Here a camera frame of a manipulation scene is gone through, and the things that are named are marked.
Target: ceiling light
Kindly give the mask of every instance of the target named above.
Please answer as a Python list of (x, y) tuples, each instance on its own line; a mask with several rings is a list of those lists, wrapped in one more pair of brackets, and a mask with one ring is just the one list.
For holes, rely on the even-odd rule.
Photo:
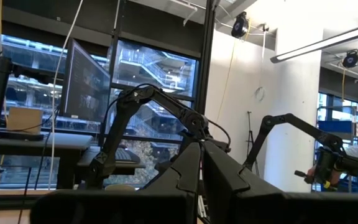
[(345, 43), (345, 42), (348, 42), (351, 40), (355, 40), (355, 39), (358, 39), (358, 28), (356, 28), (354, 30), (350, 30), (343, 34), (336, 35), (332, 38), (322, 40), (317, 43), (308, 45), (306, 47), (302, 47), (300, 49), (293, 50), (291, 52), (272, 57), (270, 60), (273, 63), (278, 63), (278, 62), (282, 62), (282, 61), (288, 60), (293, 57), (297, 57), (297, 56), (300, 56), (303, 54), (314, 52), (316, 50), (323, 50), (328, 47), (332, 47), (334, 45), (342, 44), (342, 43)]

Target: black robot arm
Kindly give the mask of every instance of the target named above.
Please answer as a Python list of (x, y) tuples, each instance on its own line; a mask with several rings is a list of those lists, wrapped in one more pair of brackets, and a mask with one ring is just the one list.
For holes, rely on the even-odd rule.
[(100, 189), (103, 180), (115, 169), (115, 153), (130, 118), (139, 108), (154, 100), (174, 115), (195, 139), (209, 138), (208, 120), (178, 100), (171, 98), (161, 89), (153, 86), (122, 91), (117, 99), (117, 113), (100, 153), (92, 160), (86, 187)]
[(267, 135), (275, 125), (283, 123), (293, 125), (306, 134), (309, 134), (323, 145), (323, 147), (319, 148), (320, 154), (317, 160), (314, 176), (310, 177), (302, 172), (295, 172), (296, 175), (306, 177), (305, 181), (307, 183), (311, 184), (313, 181), (317, 181), (322, 184), (327, 184), (331, 178), (333, 169), (347, 172), (354, 176), (358, 175), (358, 158), (346, 154), (340, 137), (325, 133), (300, 118), (297, 118), (293, 114), (266, 116), (263, 118), (259, 134), (243, 166), (252, 170), (252, 166), (254, 165), (256, 157), (258, 156)]

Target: tripod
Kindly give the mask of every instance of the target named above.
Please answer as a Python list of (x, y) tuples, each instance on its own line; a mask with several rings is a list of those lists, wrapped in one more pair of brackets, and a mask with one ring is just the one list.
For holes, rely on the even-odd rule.
[[(254, 145), (254, 134), (252, 133), (251, 130), (251, 111), (247, 111), (248, 114), (248, 127), (249, 127), (249, 131), (248, 131), (248, 140), (247, 140), (247, 157), (249, 155), (249, 146), (252, 144), (252, 146)], [(259, 177), (259, 167), (258, 167), (258, 160), (255, 161), (255, 172), (256, 172), (256, 176)]]

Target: keyboard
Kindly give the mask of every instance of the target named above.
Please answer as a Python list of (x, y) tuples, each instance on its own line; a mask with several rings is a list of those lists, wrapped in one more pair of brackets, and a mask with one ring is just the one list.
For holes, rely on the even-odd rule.
[(126, 152), (125, 149), (118, 148), (116, 151), (116, 160), (117, 161), (132, 161), (131, 155)]

